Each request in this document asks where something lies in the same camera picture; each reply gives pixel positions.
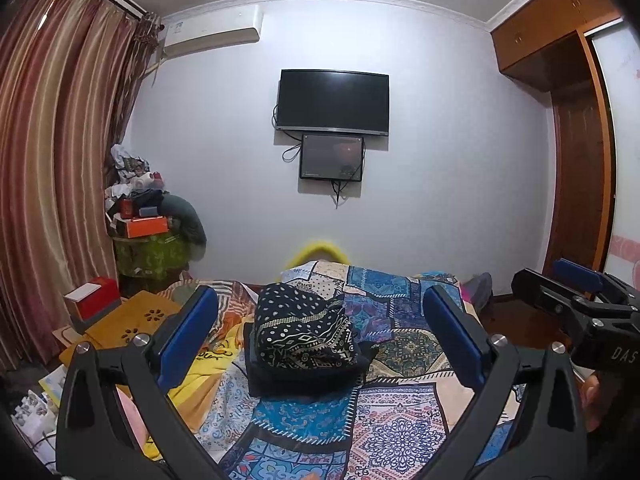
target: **television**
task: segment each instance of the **television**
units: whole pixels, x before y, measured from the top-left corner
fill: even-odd
[[[283,70],[276,129],[388,136],[389,76]]]
[[[362,181],[364,140],[362,137],[303,134],[300,178]]]

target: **bedspread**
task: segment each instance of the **bedspread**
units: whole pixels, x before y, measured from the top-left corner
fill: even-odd
[[[456,278],[442,272],[409,278],[320,261],[287,270],[282,281],[326,299],[344,293],[356,340],[379,345],[366,380],[321,399],[254,399],[240,355],[223,373],[197,439],[232,480],[412,478],[473,396],[422,314],[424,291],[441,285],[458,308],[475,315]],[[499,452],[521,394],[512,392],[479,463]]]

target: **black patterned fabric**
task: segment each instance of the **black patterned fabric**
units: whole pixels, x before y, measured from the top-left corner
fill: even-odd
[[[255,310],[255,352],[274,368],[308,370],[355,364],[344,295],[324,300],[285,283],[267,285]]]

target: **white air conditioner unit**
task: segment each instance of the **white air conditioner unit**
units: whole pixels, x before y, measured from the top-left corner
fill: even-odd
[[[214,10],[187,18],[167,28],[165,57],[184,56],[219,46],[260,40],[263,12],[250,5]]]

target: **metal screw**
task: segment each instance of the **metal screw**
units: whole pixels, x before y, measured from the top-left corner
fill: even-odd
[[[491,341],[492,345],[498,347],[505,346],[509,342],[506,336],[503,336],[502,334],[493,334],[489,341]]]
[[[88,341],[82,341],[76,346],[76,352],[78,352],[79,354],[84,354],[89,351],[89,348],[91,348],[91,343],[89,343]]]
[[[553,341],[551,343],[551,349],[556,353],[556,354],[564,354],[566,352],[566,348],[564,347],[564,345],[559,342],[559,341]]]
[[[136,336],[134,336],[131,342],[135,346],[144,346],[148,344],[150,340],[151,338],[149,337],[149,334],[137,334]]]

